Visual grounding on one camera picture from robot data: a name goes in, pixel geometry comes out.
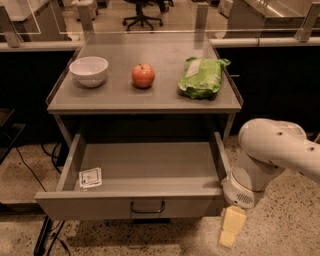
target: bowl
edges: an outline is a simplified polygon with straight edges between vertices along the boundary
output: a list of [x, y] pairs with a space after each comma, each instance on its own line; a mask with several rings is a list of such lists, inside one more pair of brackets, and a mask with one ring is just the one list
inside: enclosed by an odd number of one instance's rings
[[69, 66], [72, 78], [86, 87], [96, 87], [107, 77], [108, 61], [89, 56], [76, 59]]

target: open drawer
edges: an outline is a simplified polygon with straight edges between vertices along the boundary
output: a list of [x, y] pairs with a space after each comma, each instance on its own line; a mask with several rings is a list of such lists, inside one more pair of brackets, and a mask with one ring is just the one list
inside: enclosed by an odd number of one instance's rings
[[[102, 185], [83, 190], [79, 171], [100, 167]], [[228, 168], [218, 132], [207, 141], [94, 143], [74, 137], [55, 192], [36, 201], [52, 220], [217, 216]]]

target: apple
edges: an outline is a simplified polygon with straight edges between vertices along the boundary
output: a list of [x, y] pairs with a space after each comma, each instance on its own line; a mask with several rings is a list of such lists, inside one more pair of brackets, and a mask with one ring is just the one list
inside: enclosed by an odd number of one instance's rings
[[138, 88], [145, 89], [152, 86], [155, 74], [148, 64], [139, 64], [132, 69], [132, 81]]

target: white robotic arm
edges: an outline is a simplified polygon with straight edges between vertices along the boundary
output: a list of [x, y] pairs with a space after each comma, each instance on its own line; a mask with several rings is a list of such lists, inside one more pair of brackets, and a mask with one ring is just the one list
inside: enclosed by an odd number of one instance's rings
[[222, 181], [226, 200], [242, 208], [254, 207], [268, 183], [285, 168], [320, 183], [320, 145], [307, 139], [297, 124], [253, 119], [239, 131], [241, 155]]

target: green bag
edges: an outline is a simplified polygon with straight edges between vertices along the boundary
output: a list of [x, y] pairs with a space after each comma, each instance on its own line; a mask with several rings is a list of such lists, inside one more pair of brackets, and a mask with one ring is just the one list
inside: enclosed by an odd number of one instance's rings
[[186, 59], [178, 87], [191, 99], [210, 98], [220, 90], [222, 70], [230, 63], [227, 59]]

